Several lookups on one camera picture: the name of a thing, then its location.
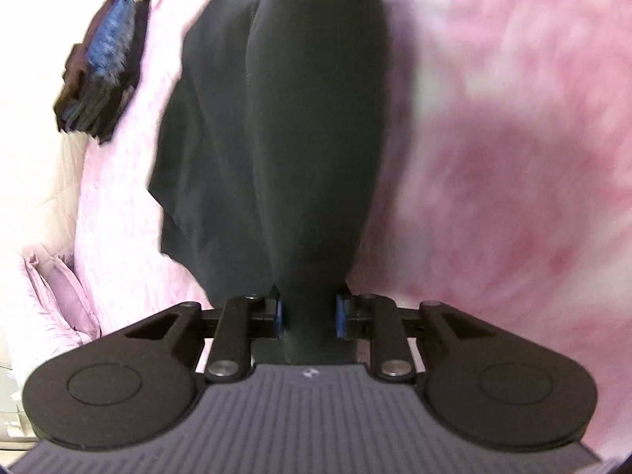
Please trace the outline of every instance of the black fabric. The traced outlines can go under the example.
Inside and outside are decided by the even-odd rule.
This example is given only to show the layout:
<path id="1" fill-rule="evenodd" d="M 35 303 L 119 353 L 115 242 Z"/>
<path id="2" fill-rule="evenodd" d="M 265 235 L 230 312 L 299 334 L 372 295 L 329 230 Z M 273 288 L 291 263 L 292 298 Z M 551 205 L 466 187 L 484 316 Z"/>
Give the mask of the black fabric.
<path id="1" fill-rule="evenodd" d="M 91 123 L 96 120 L 107 103 L 110 101 L 114 91 L 120 87 L 120 83 L 115 83 L 100 76 L 91 76 L 87 83 L 88 90 L 85 97 L 82 97 L 80 104 L 83 108 L 77 118 L 76 128 L 87 130 Z"/>
<path id="2" fill-rule="evenodd" d="M 612 474 L 632 474 L 632 454 Z"/>
<path id="3" fill-rule="evenodd" d="M 149 21 L 151 0 L 138 0 L 134 14 L 134 37 L 127 58 L 124 85 L 137 87 L 140 82 L 140 61 L 145 52 L 147 22 Z"/>
<path id="4" fill-rule="evenodd" d="M 187 34 L 149 191 L 162 251 L 211 303 L 277 284 L 282 355 L 339 363 L 344 284 L 374 191 L 384 128 L 381 0 L 211 0 Z"/>

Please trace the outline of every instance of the black bracket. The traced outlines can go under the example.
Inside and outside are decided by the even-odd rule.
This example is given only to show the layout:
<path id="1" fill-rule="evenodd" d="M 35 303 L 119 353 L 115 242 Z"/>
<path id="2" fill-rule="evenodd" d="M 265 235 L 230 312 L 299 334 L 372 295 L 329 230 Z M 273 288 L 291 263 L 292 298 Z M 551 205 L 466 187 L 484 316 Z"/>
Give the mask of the black bracket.
<path id="1" fill-rule="evenodd" d="M 395 301 L 375 294 L 352 296 L 342 291 L 337 299 L 336 333 L 341 339 L 370 340 L 370 369 L 374 376 L 393 383 L 412 382 L 416 378 L 415 361 L 407 340 L 403 313 Z"/>
<path id="2" fill-rule="evenodd" d="M 280 338 L 282 303 L 276 287 L 265 296 L 235 297 L 222 310 L 203 312 L 205 337 L 213 338 L 204 375 L 212 383 L 231 383 L 250 372 L 250 343 L 254 339 Z"/>

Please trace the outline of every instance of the blue fabric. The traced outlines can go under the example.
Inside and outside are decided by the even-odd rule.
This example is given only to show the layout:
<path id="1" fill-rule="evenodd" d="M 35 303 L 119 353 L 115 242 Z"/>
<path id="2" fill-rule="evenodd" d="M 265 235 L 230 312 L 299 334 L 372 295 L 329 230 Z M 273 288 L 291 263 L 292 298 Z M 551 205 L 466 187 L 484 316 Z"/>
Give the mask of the blue fabric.
<path id="1" fill-rule="evenodd" d="M 118 83 L 134 36 L 134 0 L 116 0 L 88 46 L 86 59 L 93 75 Z"/>

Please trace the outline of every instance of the metal bolt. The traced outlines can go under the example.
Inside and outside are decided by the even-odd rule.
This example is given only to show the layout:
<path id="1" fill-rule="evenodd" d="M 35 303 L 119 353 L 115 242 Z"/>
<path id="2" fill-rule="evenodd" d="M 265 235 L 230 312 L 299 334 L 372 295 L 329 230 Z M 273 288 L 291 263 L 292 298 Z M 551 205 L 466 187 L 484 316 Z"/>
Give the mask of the metal bolt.
<path id="1" fill-rule="evenodd" d="M 413 366 L 406 360 L 388 360 L 382 364 L 382 373 L 387 376 L 399 378 L 413 371 Z"/>
<path id="2" fill-rule="evenodd" d="M 209 374 L 220 378 L 226 378 L 227 376 L 233 376 L 239 372 L 239 365 L 232 360 L 217 360 L 211 363 L 207 369 Z"/>

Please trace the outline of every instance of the pink quilt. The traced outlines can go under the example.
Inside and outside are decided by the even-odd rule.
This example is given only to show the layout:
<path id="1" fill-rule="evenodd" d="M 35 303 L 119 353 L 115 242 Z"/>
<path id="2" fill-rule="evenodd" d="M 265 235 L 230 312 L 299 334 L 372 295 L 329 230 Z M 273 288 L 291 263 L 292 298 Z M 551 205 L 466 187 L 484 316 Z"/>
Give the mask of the pink quilt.
<path id="1" fill-rule="evenodd" d="M 103 333 L 203 291 L 158 253 L 146 192 L 183 34 L 207 0 L 154 0 L 143 81 L 88 147 L 75 262 Z M 573 357 L 586 437 L 632 451 L 632 0 L 385 0 L 384 165 L 350 285 L 441 299 Z"/>

